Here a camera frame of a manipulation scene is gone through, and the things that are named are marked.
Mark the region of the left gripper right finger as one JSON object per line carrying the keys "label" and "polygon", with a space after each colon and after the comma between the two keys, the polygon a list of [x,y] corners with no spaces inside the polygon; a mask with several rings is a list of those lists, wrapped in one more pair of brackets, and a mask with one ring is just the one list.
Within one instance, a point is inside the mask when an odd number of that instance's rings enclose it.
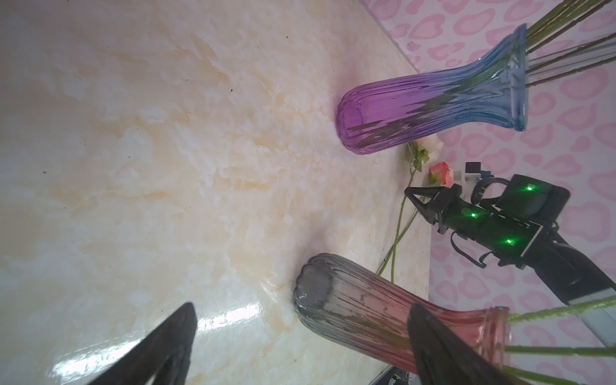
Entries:
{"label": "left gripper right finger", "polygon": [[423,384],[512,383],[420,304],[411,307],[407,331]]}

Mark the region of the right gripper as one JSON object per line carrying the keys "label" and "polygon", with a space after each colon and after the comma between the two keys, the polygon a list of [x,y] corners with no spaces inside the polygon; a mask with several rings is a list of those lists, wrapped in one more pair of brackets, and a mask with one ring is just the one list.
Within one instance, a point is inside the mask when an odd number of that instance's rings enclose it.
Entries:
{"label": "right gripper", "polygon": [[532,266],[539,250],[555,242],[557,219],[571,196],[568,189],[520,174],[480,181],[471,202],[462,200],[461,193],[459,184],[404,190],[441,234],[451,230],[488,249],[501,266],[519,269]]}

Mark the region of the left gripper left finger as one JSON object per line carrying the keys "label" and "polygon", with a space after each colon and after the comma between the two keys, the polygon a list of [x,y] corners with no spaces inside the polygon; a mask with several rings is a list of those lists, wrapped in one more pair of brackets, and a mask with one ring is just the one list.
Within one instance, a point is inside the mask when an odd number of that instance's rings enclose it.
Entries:
{"label": "left gripper left finger", "polygon": [[93,384],[184,384],[197,332],[194,304],[185,303]]}

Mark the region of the salmon pink rose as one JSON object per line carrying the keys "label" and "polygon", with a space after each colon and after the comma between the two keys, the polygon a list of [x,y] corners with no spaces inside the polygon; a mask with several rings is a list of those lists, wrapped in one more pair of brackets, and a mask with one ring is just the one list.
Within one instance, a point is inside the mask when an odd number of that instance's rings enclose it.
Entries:
{"label": "salmon pink rose", "polygon": [[[451,187],[453,185],[453,171],[445,162],[431,164],[428,167],[428,187]],[[413,222],[417,218],[418,209],[414,209],[410,218],[404,221],[404,212],[406,206],[406,198],[402,198],[400,203],[399,213],[396,221],[396,230],[394,240],[387,251],[383,261],[381,261],[377,274],[382,275],[386,268],[389,267],[390,281],[394,282],[396,277],[396,258],[399,244],[404,239],[404,236],[411,228]]]}

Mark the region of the red glass vase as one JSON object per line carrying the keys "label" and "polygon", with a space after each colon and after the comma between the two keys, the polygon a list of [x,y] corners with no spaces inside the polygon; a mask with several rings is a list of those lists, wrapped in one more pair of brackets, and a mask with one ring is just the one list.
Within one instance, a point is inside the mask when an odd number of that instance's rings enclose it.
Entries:
{"label": "red glass vase", "polygon": [[509,309],[454,311],[437,306],[336,254],[321,253],[302,267],[294,306],[317,335],[406,372],[416,373],[407,320],[424,306],[482,358],[501,368],[510,342]]}

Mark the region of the purple blue glass vase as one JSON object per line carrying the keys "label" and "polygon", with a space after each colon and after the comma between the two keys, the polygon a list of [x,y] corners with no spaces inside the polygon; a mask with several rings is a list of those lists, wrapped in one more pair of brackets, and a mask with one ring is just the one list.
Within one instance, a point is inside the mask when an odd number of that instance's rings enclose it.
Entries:
{"label": "purple blue glass vase", "polygon": [[523,132],[528,122],[527,27],[463,67],[353,88],[337,108],[343,146],[359,155],[407,144],[462,124]]}

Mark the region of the hot pink rose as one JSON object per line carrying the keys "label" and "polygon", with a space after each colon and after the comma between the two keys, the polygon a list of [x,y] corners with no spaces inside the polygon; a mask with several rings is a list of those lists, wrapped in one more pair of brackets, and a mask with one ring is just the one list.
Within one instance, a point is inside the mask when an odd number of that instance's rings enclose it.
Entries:
{"label": "hot pink rose", "polygon": [[510,314],[509,323],[517,324],[521,322],[537,322],[545,319],[566,318],[571,315],[579,316],[590,311],[610,307],[615,307],[615,297],[592,300],[588,303],[580,303],[537,312]]}

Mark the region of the pink rose spray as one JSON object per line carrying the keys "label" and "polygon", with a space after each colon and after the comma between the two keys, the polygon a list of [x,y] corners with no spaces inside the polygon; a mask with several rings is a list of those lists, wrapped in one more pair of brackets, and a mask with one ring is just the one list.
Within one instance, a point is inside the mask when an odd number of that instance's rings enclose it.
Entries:
{"label": "pink rose spray", "polygon": [[529,28],[526,53],[532,54],[551,43],[609,3],[611,3],[611,0],[562,1]]}

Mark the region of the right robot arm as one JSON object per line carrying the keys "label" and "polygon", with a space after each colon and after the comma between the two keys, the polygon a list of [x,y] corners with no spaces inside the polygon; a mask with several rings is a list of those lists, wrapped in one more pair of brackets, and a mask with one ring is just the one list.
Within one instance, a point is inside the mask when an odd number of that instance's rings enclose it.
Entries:
{"label": "right robot arm", "polygon": [[532,268],[566,306],[615,296],[614,281],[558,232],[568,189],[515,174],[480,180],[469,201],[458,184],[408,187],[404,194],[440,234],[476,242],[499,266]]}

